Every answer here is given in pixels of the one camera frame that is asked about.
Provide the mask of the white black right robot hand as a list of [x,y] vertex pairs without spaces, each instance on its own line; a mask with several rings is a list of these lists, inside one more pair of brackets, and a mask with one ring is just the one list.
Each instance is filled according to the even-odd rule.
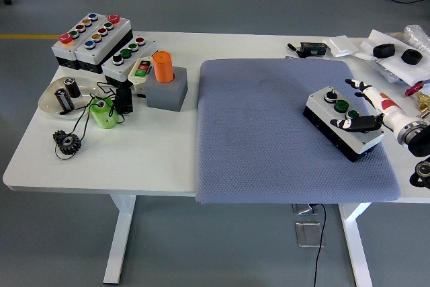
[[359,89],[359,92],[355,93],[355,95],[370,102],[379,114],[377,116],[361,116],[344,120],[332,119],[330,124],[334,127],[346,132],[369,132],[379,130],[382,125],[385,125],[393,133],[398,134],[409,124],[421,124],[421,119],[408,116],[391,98],[374,86],[355,79],[346,79],[345,82],[352,88]]

